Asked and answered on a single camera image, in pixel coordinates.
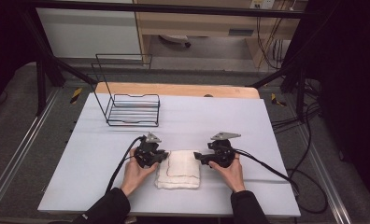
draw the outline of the gray floor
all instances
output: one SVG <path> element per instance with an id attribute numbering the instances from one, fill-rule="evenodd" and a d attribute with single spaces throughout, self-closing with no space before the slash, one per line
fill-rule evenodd
<path id="1" fill-rule="evenodd" d="M 124 74 L 120 81 L 189 83 L 210 85 L 243 86 L 259 80 L 272 70 L 263 67 L 255 69 L 245 50 L 245 42 L 238 38 L 193 37 L 190 49 L 167 43 L 158 37 L 152 39 L 152 68 L 158 72 L 150 75 Z M 18 173 L 0 203 L 0 218 L 39 218 L 71 219 L 73 216 L 56 216 L 36 211 L 43 196 L 41 190 L 49 184 L 62 152 L 65 141 L 70 138 L 70 130 L 86 100 L 87 86 L 80 84 L 72 76 L 68 81 L 50 115 L 39 131 Z M 268 86 L 260 88 L 261 97 L 271 120 L 287 119 L 292 112 L 287 106 L 272 105 L 271 93 L 285 101 L 278 86 L 280 78 Z M 76 87 L 83 87 L 77 103 L 69 104 Z M 31 126 L 36 112 L 36 73 L 33 66 L 24 66 L 7 86 L 7 99 L 0 105 L 0 175 L 4 172 L 11 156 Z M 370 223 L 370 195 L 357 175 L 352 164 L 338 159 L 337 150 L 324 119 L 315 117 L 311 121 L 313 143 L 327 167 L 331 178 L 346 206 L 353 223 Z M 277 142 L 287 168 L 293 167 L 305 151 L 299 130 L 291 129 L 277 134 Z M 300 169 L 317 179 L 310 160 L 305 160 Z M 310 209 L 319 209 L 323 199 L 317 188 L 309 181 L 296 175 L 301 187 L 299 203 Z M 300 223 L 336 223 L 330 208 L 319 215 L 302 211 Z"/>

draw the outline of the white cabinet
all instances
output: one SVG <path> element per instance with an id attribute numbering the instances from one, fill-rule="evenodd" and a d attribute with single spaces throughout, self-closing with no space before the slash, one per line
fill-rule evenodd
<path id="1" fill-rule="evenodd" d="M 132 3 L 131 0 L 83 0 L 88 1 Z M 140 53 L 134 12 L 49 8 L 39 8 L 37 12 L 57 57 L 94 58 L 96 53 Z"/>

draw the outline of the black metal pole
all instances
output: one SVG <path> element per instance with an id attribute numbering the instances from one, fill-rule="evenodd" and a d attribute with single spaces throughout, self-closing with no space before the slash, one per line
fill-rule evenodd
<path id="1" fill-rule="evenodd" d="M 36 54 L 39 56 L 39 59 L 42 60 L 43 69 L 50 78 L 51 83 L 54 86 L 62 86 L 65 83 L 65 80 L 61 74 L 61 71 L 58 69 L 57 64 L 51 58 L 50 48 L 45 43 L 45 40 L 42 38 L 39 33 L 32 17 L 30 16 L 28 8 L 17 8 L 17 13 L 19 14 L 22 23 L 27 28 L 28 34 L 34 39 L 36 43 Z"/>
<path id="2" fill-rule="evenodd" d="M 159 12 L 180 14 L 202 14 L 241 17 L 266 17 L 287 19 L 316 19 L 319 12 L 287 11 L 287 10 L 263 10 L 230 7 L 196 7 L 174 6 L 153 4 L 125 4 L 125 3 L 101 3 L 101 2 L 77 2 L 77 1 L 54 1 L 54 0 L 24 0 L 22 2 L 29 7 L 61 8 L 100 11 L 131 11 L 131 12 Z"/>
<path id="3" fill-rule="evenodd" d="M 45 69 L 42 60 L 36 61 L 36 74 L 37 74 L 37 96 L 38 96 L 36 115 L 39 116 L 46 106 Z"/>
<path id="4" fill-rule="evenodd" d="M 82 79 L 83 81 L 89 83 L 89 84 L 97 84 L 98 81 L 86 76 L 85 74 L 79 72 L 77 69 L 73 68 L 72 66 L 70 66 L 69 64 L 63 62 L 62 60 L 56 58 L 54 55 L 50 55 L 51 59 L 57 64 L 59 65 L 61 68 L 63 68 L 63 70 L 71 73 L 72 75 Z"/>
<path id="5" fill-rule="evenodd" d="M 252 88 L 258 89 L 258 88 L 264 86 L 266 83 L 269 83 L 269 82 L 275 80 L 278 77 L 287 76 L 287 74 L 290 71 L 292 71 L 293 65 L 294 65 L 294 63 L 289 64 L 287 66 L 283 66 L 280 70 L 276 71 L 274 74 L 269 75 L 269 76 L 255 82 L 253 84 L 246 85 L 245 87 L 252 87 Z"/>
<path id="6" fill-rule="evenodd" d="M 306 78 L 306 69 L 301 68 L 301 73 L 298 79 L 298 90 L 296 93 L 296 115 L 301 122 L 304 120 L 304 100 L 305 100 L 305 78 Z"/>

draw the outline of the black cable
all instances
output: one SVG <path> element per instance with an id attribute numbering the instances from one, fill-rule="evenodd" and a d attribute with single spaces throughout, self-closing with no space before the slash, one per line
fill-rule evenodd
<path id="1" fill-rule="evenodd" d="M 310 119 L 313 119 L 319 112 L 320 112 L 320 107 L 319 106 L 315 106 L 315 107 L 312 107 L 311 108 L 311 112 L 309 112 L 309 116 L 310 116 Z M 290 125 L 292 123 L 295 123 L 295 122 L 298 122 L 299 121 L 299 118 L 298 117 L 294 117 L 294 118 L 291 118 L 291 119 L 284 119 L 284 120 L 276 120 L 276 121 L 272 121 L 272 128 L 274 129 L 274 131 L 280 129 L 280 128 L 283 128 L 287 125 Z"/>
<path id="2" fill-rule="evenodd" d="M 320 96 L 320 94 L 321 94 L 321 89 L 320 89 L 320 87 L 321 87 L 321 83 L 320 83 L 320 86 L 319 86 L 319 90 L 316 90 L 316 88 L 313 86 L 313 84 L 311 83 L 311 80 L 310 79 L 308 79 L 307 80 L 307 86 L 312 90 L 312 93 L 314 94 L 314 95 L 316 95 L 316 96 Z"/>
<path id="3" fill-rule="evenodd" d="M 326 25 L 328 20 L 331 19 L 331 16 L 334 14 L 334 11 L 338 8 L 340 1 L 341 0 L 336 0 L 335 5 L 329 11 L 328 15 L 324 18 L 324 21 L 320 23 L 320 26 L 317 28 L 317 30 L 310 36 L 310 38 L 303 44 L 303 46 L 291 56 L 289 60 L 286 60 L 284 66 L 282 66 L 280 70 L 278 70 L 275 74 L 272 74 L 269 77 L 265 77 L 263 80 L 260 80 L 250 85 L 246 85 L 245 87 L 253 87 L 258 89 L 261 86 L 265 85 L 266 83 L 273 81 L 277 77 L 282 77 L 284 75 L 287 75 L 287 73 L 289 72 L 293 72 L 292 69 L 297 68 L 299 66 L 299 63 L 303 62 L 304 57 L 301 58 L 300 55 L 305 54 L 305 52 L 312 48 L 311 46 L 315 45 L 310 43 L 316 42 L 318 35 Z"/>
<path id="4" fill-rule="evenodd" d="M 270 38 L 272 38 L 272 36 L 276 33 L 276 31 L 277 31 L 277 29 L 278 29 L 278 26 L 281 24 L 281 21 L 282 21 L 282 19 L 278 20 L 278 24 L 277 24 L 277 25 L 276 25 L 276 22 L 275 22 L 274 28 L 273 28 L 273 30 L 272 30 L 272 32 L 271 32 L 271 34 L 270 34 L 270 36 L 269 36 L 269 39 L 270 39 Z M 258 36 L 258 39 L 257 39 L 257 40 L 258 40 L 258 46 L 259 46 L 259 47 L 260 47 L 260 49 L 261 49 L 261 52 L 262 52 L 262 54 L 263 54 L 263 57 L 264 57 L 264 59 L 265 59 L 266 63 L 267 63 L 270 67 L 272 67 L 272 68 L 274 68 L 274 69 L 279 69 L 279 68 L 275 67 L 274 65 L 272 65 L 272 64 L 270 63 L 269 56 L 268 56 L 268 54 L 266 53 L 266 51 L 264 50 L 264 48 L 263 48 L 263 43 L 262 43 L 261 36 L 260 36 L 260 30 L 261 30 L 261 17 L 257 17 L 257 36 Z"/>
<path id="5" fill-rule="evenodd" d="M 125 160 L 127 161 L 127 160 L 130 160 L 132 157 L 135 157 L 135 156 L 129 156 L 129 157 L 127 157 Z"/>
<path id="6" fill-rule="evenodd" d="M 320 113 L 320 107 L 316 107 L 316 109 L 315 109 L 315 110 L 313 110 L 312 112 L 310 112 L 310 113 L 308 114 L 308 120 L 312 120 L 312 119 L 314 119 L 314 118 L 315 118 L 319 113 Z M 284 127 L 286 127 L 286 126 L 288 126 L 288 125 L 290 125 L 290 124 L 292 124 L 292 123 L 295 123 L 295 122 L 299 122 L 298 117 L 295 117 L 295 119 L 290 120 L 290 121 L 286 121 L 286 122 L 282 122 L 282 123 L 273 124 L 273 125 L 272 125 L 272 127 L 273 127 L 273 131 L 277 131 L 277 130 L 279 130 L 279 129 L 281 129 L 281 128 L 284 128 Z M 298 123 L 298 124 L 296 124 L 296 125 L 291 126 L 290 128 L 287 128 L 287 129 L 285 129 L 285 130 L 282 130 L 282 131 L 280 131 L 280 132 L 278 132 L 278 133 L 285 132 L 285 131 L 287 131 L 287 130 L 289 130 L 289 129 L 291 129 L 291 128 L 298 127 L 298 126 L 303 125 L 303 124 L 304 124 L 304 123 Z"/>
<path id="7" fill-rule="evenodd" d="M 306 211 L 308 213 L 311 213 L 311 214 L 321 214 L 321 213 L 325 212 L 325 210 L 327 210 L 327 208 L 328 208 L 328 196 L 325 193 L 322 186 L 316 180 L 314 180 L 310 175 L 306 174 L 303 171 L 300 171 L 300 170 L 295 171 L 293 169 L 287 169 L 287 171 L 292 171 L 293 174 L 299 173 L 299 174 L 303 175 L 304 177 L 306 177 L 307 179 L 309 179 L 311 182 L 313 182 L 320 189 L 320 191 L 322 193 L 322 196 L 324 197 L 324 206 L 320 210 L 317 210 L 317 211 L 316 210 L 310 210 L 308 208 L 303 207 L 301 204 L 298 203 L 299 207 L 301 209 L 303 209 L 304 211 Z"/>
<path id="8" fill-rule="evenodd" d="M 273 60 L 276 59 L 276 45 L 277 45 L 278 41 L 275 40 L 275 43 L 273 44 L 273 52 L 272 52 L 272 55 L 273 55 Z"/>
<path id="9" fill-rule="evenodd" d="M 296 170 L 299 168 L 299 166 L 302 164 L 302 162 L 305 160 L 309 150 L 310 150 L 310 145 L 311 145 L 311 129 L 310 129 L 310 123 L 308 121 L 308 111 L 310 109 L 311 106 L 313 106 L 314 104 L 317 104 L 317 102 L 314 102 L 313 104 L 309 105 L 307 107 L 307 110 L 306 110 L 306 117 L 305 117 L 305 120 L 306 120 L 306 127 L 307 127 L 307 131 L 309 133 L 308 135 L 308 139 L 307 139 L 307 147 L 306 147 L 306 151 L 304 153 L 304 155 L 302 156 L 301 160 L 298 161 L 298 163 L 295 165 L 295 167 L 293 168 L 293 170 L 296 172 Z"/>
<path id="10" fill-rule="evenodd" d="M 317 101 L 317 97 L 315 97 L 313 93 L 310 93 L 310 92 L 305 91 L 305 94 L 306 94 L 308 97 L 312 98 L 313 100 Z"/>
<path id="11" fill-rule="evenodd" d="M 121 162 L 119 163 L 118 167 L 116 168 L 115 172 L 113 173 L 112 177 L 110 178 L 109 180 L 109 183 L 108 183 L 108 186 L 107 186 L 107 190 L 106 190 L 106 193 L 108 193 L 111 189 L 112 189 L 112 185 L 113 185 L 113 181 L 115 180 L 116 178 L 116 175 L 118 174 L 119 170 L 121 169 L 121 167 L 123 166 L 124 164 L 124 161 L 126 161 L 127 159 L 130 159 L 127 158 L 127 154 L 129 153 L 129 151 L 133 148 L 133 145 L 135 144 L 136 141 L 138 140 L 141 140 L 143 137 L 137 137 L 133 142 L 132 144 L 130 144 L 129 148 L 127 148 L 126 152 L 124 153 L 123 155 L 123 158 L 121 159 Z"/>
<path id="12" fill-rule="evenodd" d="M 277 50 L 277 55 L 276 55 L 276 68 L 278 68 L 278 55 L 280 53 L 280 47 L 279 47 L 279 43 L 278 43 L 278 50 Z"/>
<path id="13" fill-rule="evenodd" d="M 241 150 L 241 149 L 237 149 L 237 148 L 232 148 L 232 150 L 235 151 L 235 152 L 237 152 L 240 155 L 243 155 L 243 156 L 245 156 L 247 158 L 250 158 L 250 159 L 258 162 L 261 166 L 263 166 L 264 168 L 266 168 L 268 171 L 270 171 L 273 174 L 278 175 L 279 177 L 287 180 L 295 188 L 295 190 L 296 190 L 295 194 L 297 194 L 297 195 L 299 194 L 299 187 L 298 187 L 298 185 L 293 180 L 291 180 L 290 178 L 288 178 L 287 176 L 285 176 L 284 174 L 282 174 L 279 171 L 273 169 L 271 166 L 269 166 L 268 164 L 264 163 L 263 161 L 259 161 L 258 159 L 256 159 L 255 157 L 253 157 L 251 154 L 249 154 L 247 151 L 244 151 L 244 150 Z"/>
<path id="14" fill-rule="evenodd" d="M 7 92 L 6 91 L 3 91 L 5 97 L 4 99 L 0 102 L 0 105 L 2 105 L 6 100 L 7 100 Z"/>
<path id="15" fill-rule="evenodd" d="M 282 54 L 282 47 L 281 47 L 281 40 L 278 40 L 278 50 L 277 50 L 277 57 L 276 57 L 276 62 L 277 62 L 277 64 L 276 64 L 276 67 L 278 67 L 278 63 L 280 63 L 280 67 L 281 67 L 281 54 Z"/>
<path id="16" fill-rule="evenodd" d="M 283 63 L 283 43 L 284 43 L 284 40 L 280 40 L 280 67 Z"/>

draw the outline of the black wall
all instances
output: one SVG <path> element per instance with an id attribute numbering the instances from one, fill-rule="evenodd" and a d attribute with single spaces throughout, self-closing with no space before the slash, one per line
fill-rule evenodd
<path id="1" fill-rule="evenodd" d="M 40 58 L 36 42 L 18 14 L 16 5 L 20 2 L 0 0 L 0 95 L 18 68 Z M 34 8 L 30 9 L 30 16 L 46 45 L 50 47 Z"/>
<path id="2" fill-rule="evenodd" d="M 310 0 L 308 10 L 324 2 Z M 286 58 L 319 27 L 301 23 Z M 370 1 L 341 1 L 317 42 L 306 75 L 321 82 L 321 106 L 335 141 L 370 191 Z"/>

